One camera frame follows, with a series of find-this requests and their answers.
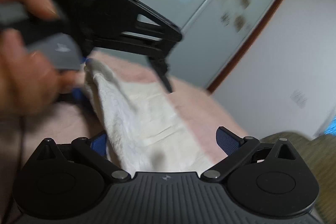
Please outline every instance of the pink bedding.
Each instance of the pink bedding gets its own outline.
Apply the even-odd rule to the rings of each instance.
[[[122,80],[150,83],[158,81],[149,68],[121,60],[101,52],[93,52],[92,58],[105,62]],[[78,77],[78,84],[83,83],[84,73]],[[213,163],[226,157],[217,146],[215,134],[219,126],[225,126],[235,134],[244,137],[246,132],[236,124],[233,118],[220,107],[209,94],[186,82],[171,78],[174,92],[167,98],[181,115],[186,125],[194,133],[204,152]],[[18,118],[0,121],[0,216],[3,215],[15,174],[19,154]],[[100,123],[87,113],[68,103],[49,106],[43,113],[26,117],[27,131],[24,140],[24,162],[42,139],[51,137],[56,143],[70,143],[81,136],[92,137],[102,130]]]

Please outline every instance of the green fabric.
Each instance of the green fabric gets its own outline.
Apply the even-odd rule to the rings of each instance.
[[[261,140],[275,143],[279,138],[287,138],[315,175],[320,194],[316,210],[325,224],[336,223],[336,136],[322,135],[312,141],[295,132],[282,132]]]

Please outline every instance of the white cloth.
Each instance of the white cloth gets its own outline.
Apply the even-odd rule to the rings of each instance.
[[[132,176],[136,171],[200,175],[212,166],[158,83],[120,81],[95,59],[86,62],[85,72],[84,92],[122,169]]]

